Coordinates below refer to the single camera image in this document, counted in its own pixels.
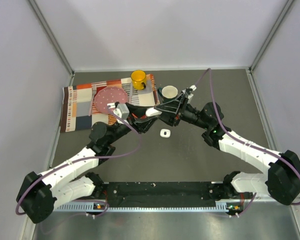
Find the white earbud charging case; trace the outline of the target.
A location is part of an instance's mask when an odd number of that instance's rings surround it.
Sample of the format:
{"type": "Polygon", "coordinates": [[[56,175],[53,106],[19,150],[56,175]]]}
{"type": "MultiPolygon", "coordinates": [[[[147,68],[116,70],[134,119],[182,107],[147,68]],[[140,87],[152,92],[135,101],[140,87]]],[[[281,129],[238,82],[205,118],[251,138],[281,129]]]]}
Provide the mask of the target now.
{"type": "Polygon", "coordinates": [[[171,131],[169,129],[161,129],[160,136],[162,138],[169,138],[171,136],[171,131]]]}

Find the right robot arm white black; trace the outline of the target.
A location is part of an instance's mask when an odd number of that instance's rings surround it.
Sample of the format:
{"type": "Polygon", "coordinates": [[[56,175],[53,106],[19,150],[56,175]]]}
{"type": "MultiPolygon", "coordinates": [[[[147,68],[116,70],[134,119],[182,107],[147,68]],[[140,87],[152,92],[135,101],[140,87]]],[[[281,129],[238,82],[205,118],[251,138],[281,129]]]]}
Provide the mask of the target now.
{"type": "Polygon", "coordinates": [[[155,106],[154,111],[173,127],[185,121],[205,129],[202,137],[209,146],[236,156],[260,171],[256,174],[236,171],[227,175],[223,181],[223,192],[227,197],[251,192],[269,195],[286,206],[297,205],[300,159],[293,151],[270,150],[239,136],[223,125],[223,114],[215,101],[197,110],[189,104],[189,95],[181,93],[177,98],[155,106]]]}

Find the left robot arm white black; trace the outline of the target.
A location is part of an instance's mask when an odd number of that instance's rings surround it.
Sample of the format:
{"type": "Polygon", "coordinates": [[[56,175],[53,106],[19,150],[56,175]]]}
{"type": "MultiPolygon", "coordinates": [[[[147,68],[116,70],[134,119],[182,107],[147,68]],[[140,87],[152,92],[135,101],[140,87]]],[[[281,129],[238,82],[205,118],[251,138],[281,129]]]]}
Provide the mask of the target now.
{"type": "Polygon", "coordinates": [[[103,181],[88,171],[116,158],[114,142],[130,132],[146,133],[162,115],[155,107],[128,103],[115,104],[108,113],[115,123],[94,123],[90,142],[80,152],[49,170],[39,174],[32,171],[25,176],[16,197],[17,215],[27,215],[38,224],[63,204],[81,197],[99,198],[104,191],[103,181]]]}

